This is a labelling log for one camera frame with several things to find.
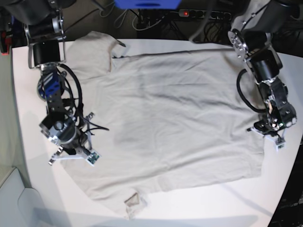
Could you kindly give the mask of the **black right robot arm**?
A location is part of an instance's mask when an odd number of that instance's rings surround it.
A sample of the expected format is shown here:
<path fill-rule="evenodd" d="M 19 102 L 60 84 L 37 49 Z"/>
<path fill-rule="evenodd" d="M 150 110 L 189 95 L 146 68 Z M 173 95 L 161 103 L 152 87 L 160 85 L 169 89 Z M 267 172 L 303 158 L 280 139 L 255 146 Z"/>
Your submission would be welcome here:
<path fill-rule="evenodd" d="M 62 9 L 73 0 L 2 0 L 0 6 L 24 25 L 28 66 L 39 69 L 37 91 L 47 103 L 47 116 L 41 132 L 70 156 L 87 153 L 82 89 L 73 71 L 65 63 L 65 36 Z"/>

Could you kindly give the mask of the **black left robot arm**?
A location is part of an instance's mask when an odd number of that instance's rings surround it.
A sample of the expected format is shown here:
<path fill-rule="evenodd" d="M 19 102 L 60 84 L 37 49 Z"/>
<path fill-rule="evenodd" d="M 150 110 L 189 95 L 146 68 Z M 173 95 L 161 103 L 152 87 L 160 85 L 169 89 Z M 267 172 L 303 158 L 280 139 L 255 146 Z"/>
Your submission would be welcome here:
<path fill-rule="evenodd" d="M 300 0 L 249 0 L 243 10 L 232 21 L 228 38 L 244 69 L 237 76 L 237 90 L 253 111 L 260 114 L 260 120 L 251 130 L 264 136 L 278 136 L 296 124 L 296 110 L 288 102 L 287 86 L 279 78 L 283 64 L 272 45 L 272 36 L 301 4 Z M 240 88 L 242 75 L 254 77 L 265 107 L 254 107 Z"/>

